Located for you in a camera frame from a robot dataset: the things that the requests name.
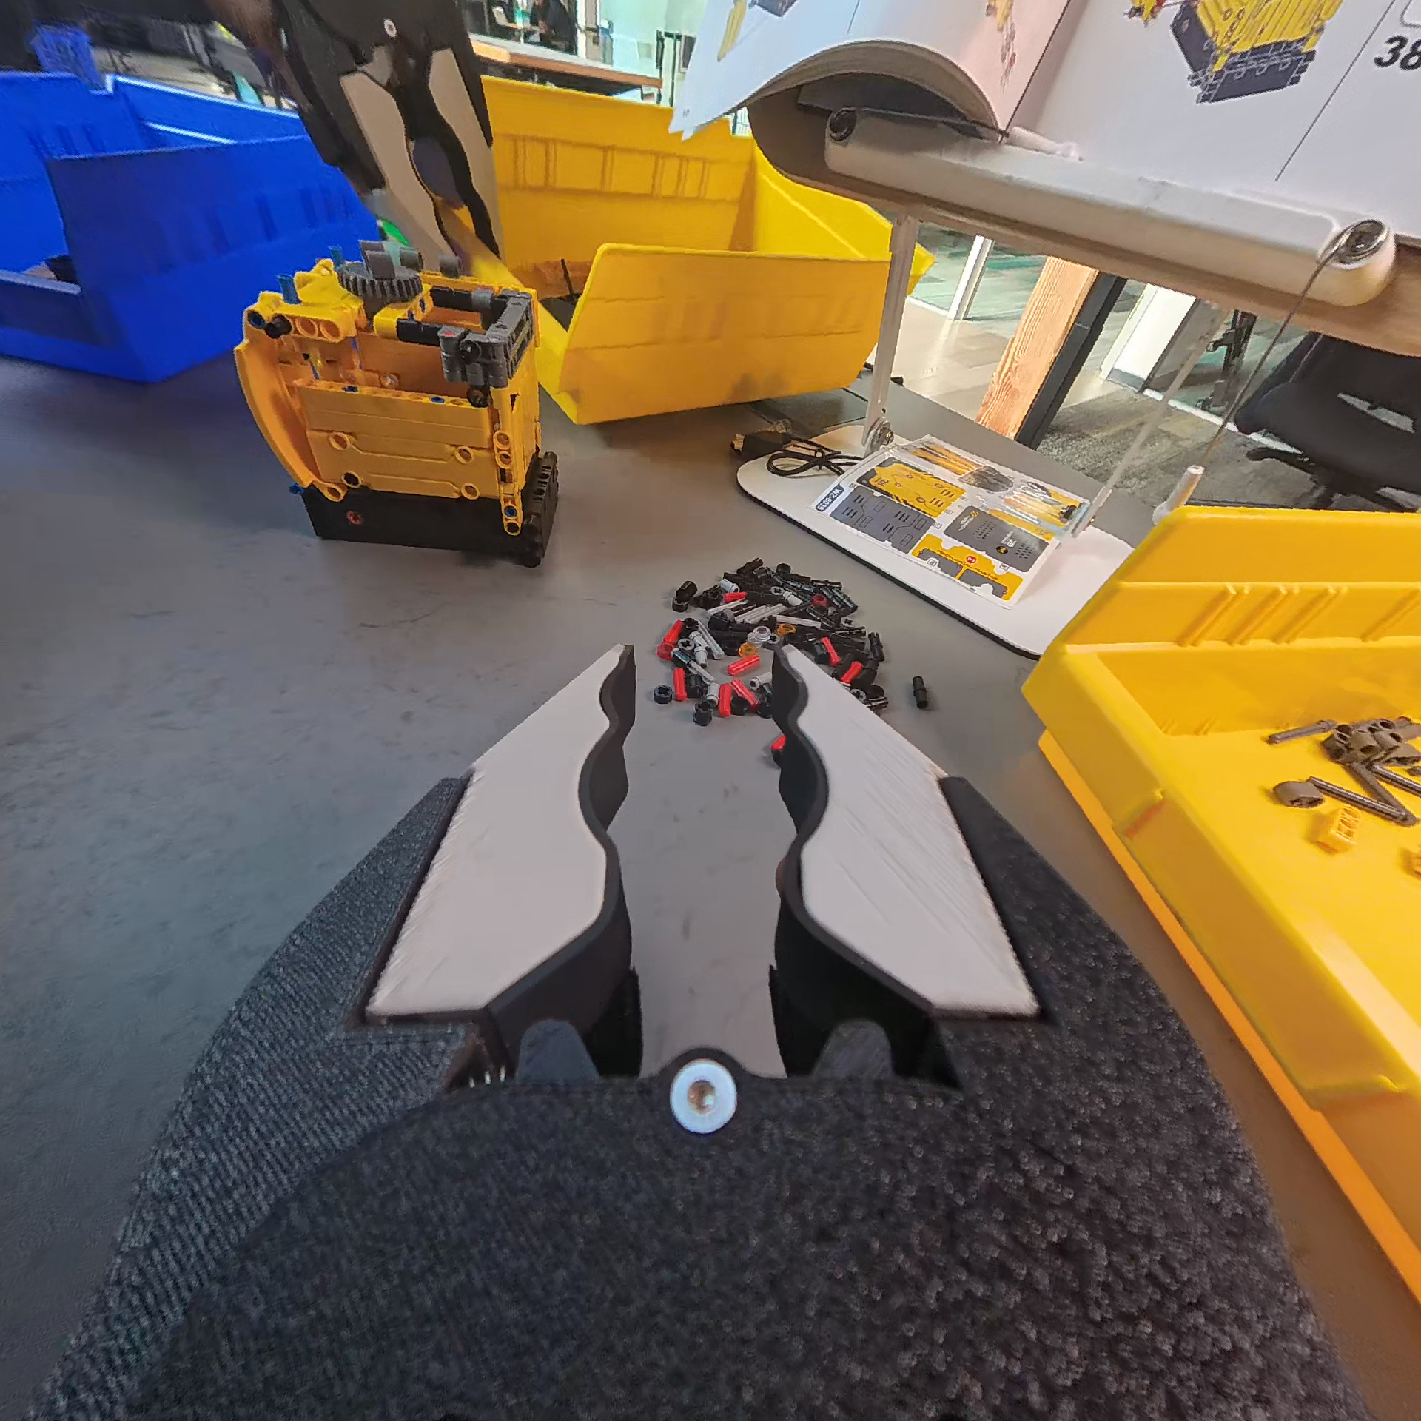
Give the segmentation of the pile of small lego pins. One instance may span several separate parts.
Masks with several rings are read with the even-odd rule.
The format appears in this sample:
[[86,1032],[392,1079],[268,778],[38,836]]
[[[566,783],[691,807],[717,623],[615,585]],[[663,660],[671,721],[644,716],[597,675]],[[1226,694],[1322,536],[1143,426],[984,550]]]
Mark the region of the pile of small lego pins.
[[800,651],[866,711],[883,716],[884,645],[847,585],[761,558],[668,596],[669,626],[652,648],[651,702],[696,726],[774,717],[774,663]]

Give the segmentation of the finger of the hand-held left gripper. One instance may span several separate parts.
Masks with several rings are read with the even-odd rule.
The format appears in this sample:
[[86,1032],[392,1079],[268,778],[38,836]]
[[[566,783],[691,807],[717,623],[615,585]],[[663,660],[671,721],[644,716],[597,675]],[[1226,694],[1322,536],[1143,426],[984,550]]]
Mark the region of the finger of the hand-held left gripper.
[[431,54],[429,90],[434,110],[451,130],[466,168],[468,215],[478,240],[504,255],[504,223],[492,151],[492,122],[483,90],[483,68],[470,42],[449,42]]
[[451,240],[439,217],[451,205],[449,161],[434,137],[411,137],[389,91],[395,71],[382,49],[341,76],[341,91],[370,151],[378,178],[368,203],[378,220],[419,252],[426,269],[451,259]]

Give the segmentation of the pile of grey lego parts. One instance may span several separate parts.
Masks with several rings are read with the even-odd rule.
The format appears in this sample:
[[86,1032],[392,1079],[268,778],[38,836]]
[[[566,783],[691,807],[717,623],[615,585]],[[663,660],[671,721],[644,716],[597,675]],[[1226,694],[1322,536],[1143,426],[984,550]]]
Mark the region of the pile of grey lego parts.
[[1417,731],[1409,716],[1322,717],[1273,729],[1265,746],[1304,748],[1307,768],[1265,785],[1265,799],[1297,821],[1304,846],[1324,861],[1415,881]]

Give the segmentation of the yellow plastic bin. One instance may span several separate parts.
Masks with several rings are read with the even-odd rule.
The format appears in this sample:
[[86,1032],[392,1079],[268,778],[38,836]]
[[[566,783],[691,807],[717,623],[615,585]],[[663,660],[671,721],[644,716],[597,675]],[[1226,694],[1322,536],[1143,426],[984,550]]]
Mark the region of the yellow plastic bin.
[[783,176],[725,118],[483,80],[502,220],[471,283],[532,291],[537,377],[578,425],[849,384],[891,223]]
[[1273,729],[1419,709],[1417,514],[1163,518],[1023,687],[1042,755],[1417,1296],[1419,878],[1302,842]]

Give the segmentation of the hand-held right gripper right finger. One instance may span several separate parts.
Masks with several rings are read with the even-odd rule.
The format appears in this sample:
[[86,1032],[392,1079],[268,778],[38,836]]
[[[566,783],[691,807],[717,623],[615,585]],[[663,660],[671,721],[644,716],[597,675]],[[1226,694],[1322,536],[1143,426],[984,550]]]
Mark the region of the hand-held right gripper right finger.
[[769,1003],[788,1076],[833,1034],[881,1037],[886,1071],[947,1076],[942,1027],[1036,1025],[1042,1005],[952,802],[948,773],[806,653],[771,672],[778,793]]

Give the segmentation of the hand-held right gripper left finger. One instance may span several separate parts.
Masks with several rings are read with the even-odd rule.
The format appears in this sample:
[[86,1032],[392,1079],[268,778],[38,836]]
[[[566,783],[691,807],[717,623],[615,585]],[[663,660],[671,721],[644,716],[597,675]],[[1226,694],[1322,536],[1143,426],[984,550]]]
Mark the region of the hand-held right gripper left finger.
[[642,1069],[622,866],[634,650],[614,645],[470,766],[367,981],[373,1025],[465,1025],[485,1071],[568,1024],[605,1076]]

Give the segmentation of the long wooden table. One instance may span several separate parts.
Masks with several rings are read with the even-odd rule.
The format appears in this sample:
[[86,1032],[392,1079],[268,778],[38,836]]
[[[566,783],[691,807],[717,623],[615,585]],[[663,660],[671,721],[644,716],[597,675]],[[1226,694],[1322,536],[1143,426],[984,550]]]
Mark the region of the long wooden table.
[[656,98],[663,81],[654,74],[617,68],[593,59],[563,54],[558,49],[500,41],[480,34],[468,36],[473,54],[488,74],[526,83],[548,83],[590,95],[651,95]]

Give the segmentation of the blue slatted crate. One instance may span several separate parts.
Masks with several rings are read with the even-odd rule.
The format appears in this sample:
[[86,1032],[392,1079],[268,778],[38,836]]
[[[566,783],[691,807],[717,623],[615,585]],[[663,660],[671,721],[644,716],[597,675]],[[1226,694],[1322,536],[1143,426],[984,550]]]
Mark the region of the blue slatted crate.
[[84,29],[74,24],[35,24],[28,27],[25,44],[43,74],[74,78],[89,91],[108,90]]

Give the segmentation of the yellow lego robot model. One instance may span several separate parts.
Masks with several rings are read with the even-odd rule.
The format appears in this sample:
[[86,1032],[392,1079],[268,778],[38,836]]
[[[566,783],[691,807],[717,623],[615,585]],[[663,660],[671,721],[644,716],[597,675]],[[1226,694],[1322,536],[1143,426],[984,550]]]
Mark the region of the yellow lego robot model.
[[319,540],[537,567],[558,501],[539,301],[482,245],[470,274],[361,242],[243,311],[241,393]]

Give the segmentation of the sticker sheet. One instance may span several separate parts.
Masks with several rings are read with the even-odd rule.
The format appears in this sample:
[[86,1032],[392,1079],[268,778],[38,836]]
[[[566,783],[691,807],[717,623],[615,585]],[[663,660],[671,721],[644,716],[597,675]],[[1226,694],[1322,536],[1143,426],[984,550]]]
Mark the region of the sticker sheet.
[[896,567],[1014,609],[1086,499],[940,438],[898,442],[862,457],[813,513],[874,543]]

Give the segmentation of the lego instruction manual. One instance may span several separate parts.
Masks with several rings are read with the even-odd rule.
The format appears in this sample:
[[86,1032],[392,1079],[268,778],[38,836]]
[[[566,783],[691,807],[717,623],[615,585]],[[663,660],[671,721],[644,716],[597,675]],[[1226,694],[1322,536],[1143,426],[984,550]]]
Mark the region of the lego instruction manual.
[[669,127],[879,78],[969,134],[1419,235],[1419,20],[1402,2],[705,3]]

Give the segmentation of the black office chair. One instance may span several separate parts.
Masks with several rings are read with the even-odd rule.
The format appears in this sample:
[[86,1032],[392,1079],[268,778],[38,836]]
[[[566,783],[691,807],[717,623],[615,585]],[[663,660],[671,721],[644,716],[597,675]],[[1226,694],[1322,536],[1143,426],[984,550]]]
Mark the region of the black office chair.
[[1287,464],[1314,484],[1307,502],[1358,499],[1417,511],[1419,359],[1307,333],[1231,418],[1272,445],[1250,458]]

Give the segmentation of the wooden post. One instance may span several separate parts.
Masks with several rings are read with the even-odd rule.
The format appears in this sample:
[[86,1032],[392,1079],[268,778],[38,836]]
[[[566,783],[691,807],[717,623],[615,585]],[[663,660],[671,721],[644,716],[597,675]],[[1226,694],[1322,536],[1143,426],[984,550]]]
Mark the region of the wooden post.
[[1101,277],[1070,261],[1043,262],[987,381],[974,416],[979,426],[1030,448],[1038,445],[1084,360]]

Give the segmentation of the blue plastic bin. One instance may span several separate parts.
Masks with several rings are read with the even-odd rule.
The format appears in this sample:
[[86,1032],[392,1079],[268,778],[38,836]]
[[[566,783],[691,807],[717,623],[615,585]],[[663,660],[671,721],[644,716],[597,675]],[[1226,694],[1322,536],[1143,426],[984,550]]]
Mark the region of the blue plastic bin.
[[306,137],[43,161],[62,242],[3,269],[3,355],[158,382],[224,354],[257,294],[378,233]]
[[3,271],[69,257],[91,281],[140,255],[206,261],[326,222],[348,188],[289,112],[111,76],[3,73]]

